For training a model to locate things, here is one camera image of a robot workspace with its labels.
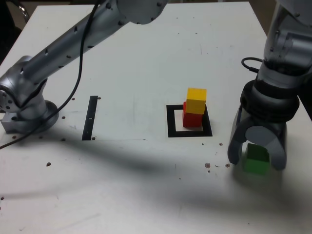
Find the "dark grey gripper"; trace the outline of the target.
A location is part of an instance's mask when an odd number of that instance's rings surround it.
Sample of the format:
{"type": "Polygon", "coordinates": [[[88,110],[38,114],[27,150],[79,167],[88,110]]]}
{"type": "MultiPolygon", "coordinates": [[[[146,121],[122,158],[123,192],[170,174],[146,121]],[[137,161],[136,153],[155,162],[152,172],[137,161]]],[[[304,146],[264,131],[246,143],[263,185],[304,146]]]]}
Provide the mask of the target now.
{"type": "Polygon", "coordinates": [[[268,151],[273,168],[276,170],[284,170],[286,168],[286,123],[273,123],[260,120],[244,109],[239,109],[233,121],[227,150],[228,160],[231,164],[238,164],[242,154],[242,145],[246,139],[256,145],[264,147],[268,151]],[[250,119],[255,126],[247,129],[246,119],[250,119]]]}

